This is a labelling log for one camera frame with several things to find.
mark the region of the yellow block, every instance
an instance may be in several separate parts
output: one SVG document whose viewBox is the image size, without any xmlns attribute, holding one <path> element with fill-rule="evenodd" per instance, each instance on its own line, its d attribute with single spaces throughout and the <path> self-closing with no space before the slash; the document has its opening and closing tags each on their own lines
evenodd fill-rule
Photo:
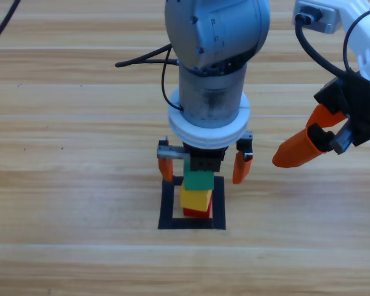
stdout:
<svg viewBox="0 0 370 296">
<path fill-rule="evenodd" d="M 181 186 L 180 201 L 181 208 L 206 212 L 210 203 L 212 190 L 186 190 Z"/>
</svg>

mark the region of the white ring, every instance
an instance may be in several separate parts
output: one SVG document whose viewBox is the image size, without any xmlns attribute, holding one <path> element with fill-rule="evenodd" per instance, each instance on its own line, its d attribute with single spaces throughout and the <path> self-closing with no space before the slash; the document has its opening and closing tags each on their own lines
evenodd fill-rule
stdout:
<svg viewBox="0 0 370 296">
<path fill-rule="evenodd" d="M 179 105 L 179 89 L 170 97 L 170 102 Z M 247 96 L 242 93 L 240 111 L 235 120 L 221 128 L 201 128 L 189 123 L 181 111 L 168 106 L 168 121 L 174 134 L 192 147 L 220 149 L 237 142 L 247 131 L 251 108 Z"/>
</svg>

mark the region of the green block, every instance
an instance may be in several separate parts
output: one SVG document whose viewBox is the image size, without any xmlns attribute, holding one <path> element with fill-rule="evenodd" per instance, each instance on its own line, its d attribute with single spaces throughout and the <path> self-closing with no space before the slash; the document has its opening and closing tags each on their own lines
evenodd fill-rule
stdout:
<svg viewBox="0 0 370 296">
<path fill-rule="evenodd" d="M 213 190 L 213 171 L 191 171 L 191 162 L 184 161 L 185 190 Z"/>
</svg>

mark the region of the red block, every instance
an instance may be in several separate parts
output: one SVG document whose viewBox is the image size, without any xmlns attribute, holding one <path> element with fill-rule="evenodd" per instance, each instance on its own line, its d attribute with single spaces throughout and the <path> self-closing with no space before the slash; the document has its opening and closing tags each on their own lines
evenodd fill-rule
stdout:
<svg viewBox="0 0 370 296">
<path fill-rule="evenodd" d="M 208 210 L 206 212 L 195 211 L 195 210 L 190 210 L 188 208 L 184 208 L 184 216 L 208 219 L 210 217 L 210 212 L 211 212 L 212 198 L 213 196 L 211 196 L 210 204 L 208 205 Z"/>
</svg>

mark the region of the metal bracket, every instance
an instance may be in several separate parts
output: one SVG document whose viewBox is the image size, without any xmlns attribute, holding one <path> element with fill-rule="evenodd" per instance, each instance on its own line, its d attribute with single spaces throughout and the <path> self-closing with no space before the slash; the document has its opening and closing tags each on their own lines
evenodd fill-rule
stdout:
<svg viewBox="0 0 370 296">
<path fill-rule="evenodd" d="M 157 150 L 158 159 L 184 159 L 189 160 L 191 158 L 190 153 L 181 146 L 164 146 L 159 145 Z"/>
</svg>

